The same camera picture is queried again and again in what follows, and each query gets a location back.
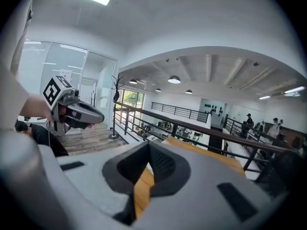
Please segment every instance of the staircase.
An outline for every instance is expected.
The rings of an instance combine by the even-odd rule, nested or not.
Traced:
[[[215,127],[211,126],[211,129],[223,132],[222,129],[220,129],[220,128],[215,128]],[[222,150],[222,143],[223,143],[222,138],[210,136],[208,145]],[[211,149],[211,148],[208,148],[208,151],[215,152],[217,154],[221,154],[221,152],[214,150],[214,149]]]

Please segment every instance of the dark hair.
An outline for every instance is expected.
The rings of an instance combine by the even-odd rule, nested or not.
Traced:
[[[27,131],[28,128],[29,128],[28,125],[23,121],[17,120],[16,123],[15,123],[15,129],[18,132]]]

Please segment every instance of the wooden table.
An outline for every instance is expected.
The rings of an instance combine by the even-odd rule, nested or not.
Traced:
[[[229,166],[230,169],[236,171],[237,173],[245,176],[244,170],[240,164],[240,162],[236,159],[228,158],[225,156],[222,156],[220,154],[210,152],[201,148],[198,148],[196,146],[193,146],[191,144],[188,144],[184,141],[181,141],[179,139],[176,139],[174,137],[169,137],[165,139],[163,144],[175,146],[177,148],[181,148],[184,150],[189,150],[196,152],[201,155],[209,156],[212,158],[216,158],[222,163]],[[135,209],[135,215],[138,219],[143,211],[146,209],[146,207],[149,205],[150,201],[150,188],[154,186],[154,176],[151,174],[149,169],[146,167],[142,175],[140,176],[139,180],[134,186],[133,189],[133,196],[134,196],[134,209]]]

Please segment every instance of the black metal railing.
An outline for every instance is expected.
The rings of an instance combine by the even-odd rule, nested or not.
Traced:
[[[230,135],[240,137],[243,139],[248,139],[252,141],[256,141],[262,144],[275,144],[276,138],[269,136],[268,134],[261,132],[247,124],[240,123],[236,120],[233,120],[226,116],[224,121],[224,128],[227,129],[230,133]],[[253,149],[253,147],[250,146],[243,146],[248,153],[255,154],[255,158],[259,158],[262,160],[268,161],[272,157],[271,152],[267,152],[262,149]],[[256,163],[259,168],[263,168],[265,166],[265,163],[257,162]]]
[[[165,105],[162,103],[157,103],[157,102],[152,102],[152,109],[158,110],[161,112],[166,112],[170,113],[173,115],[178,115],[182,117],[186,117],[188,119],[194,119],[200,122],[207,122],[208,114],[207,112],[199,112],[199,111],[194,111],[191,109],[187,108],[182,108],[178,106],[173,106],[173,105]]]
[[[258,141],[248,140],[245,138],[241,138],[240,136],[233,135],[232,129],[235,126],[234,124],[235,122],[231,123],[231,127],[230,127],[231,134],[229,135],[229,134],[219,132],[217,130],[207,129],[207,128],[200,127],[197,125],[189,124],[187,122],[174,120],[174,119],[168,118],[163,115],[159,115],[153,112],[135,108],[135,107],[125,105],[122,103],[116,103],[116,104],[120,105],[121,108],[114,109],[114,113],[113,113],[114,121],[119,128],[124,130],[124,135],[128,134],[131,137],[133,137],[135,140],[138,140],[138,141],[142,141],[142,140],[152,141],[151,136],[153,138],[156,138],[159,141],[163,141],[168,136],[173,136],[178,139],[182,139],[185,142],[189,142],[193,145],[200,145],[202,147],[208,148],[211,151],[214,151],[221,155],[225,155],[225,156],[230,155],[230,156],[234,156],[237,158],[246,159],[246,163],[243,166],[244,171],[251,171],[251,172],[259,173],[261,172],[260,170],[254,170],[254,169],[248,168],[251,162],[255,161],[258,164],[265,165],[270,160],[270,158],[262,159],[262,158],[255,157],[258,150],[266,151],[269,154],[279,154],[287,150],[284,148],[279,148],[279,147],[272,146],[269,144],[264,144]],[[124,114],[124,117],[118,118],[120,115],[116,112],[119,112],[119,111],[121,114]],[[156,119],[161,120],[161,122],[158,124],[150,123],[145,120],[144,116],[142,118],[136,117],[135,116],[136,112],[139,112],[145,115],[145,117],[146,116],[154,117]],[[194,134],[197,133],[198,137],[201,137],[202,135],[215,136],[215,137],[222,138],[225,141],[234,142],[234,143],[240,144],[245,147],[250,147],[252,148],[252,152],[250,153],[250,156],[248,157],[248,156],[244,156],[241,154],[229,152],[227,151],[227,149],[219,149],[219,148],[215,148],[215,147],[203,144],[199,142],[199,139],[194,138],[194,136],[191,135],[193,132]]]

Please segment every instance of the chair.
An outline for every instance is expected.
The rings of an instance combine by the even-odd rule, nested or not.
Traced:
[[[304,160],[299,154],[285,151],[268,162],[255,183],[272,197],[277,197],[291,190],[303,165]]]

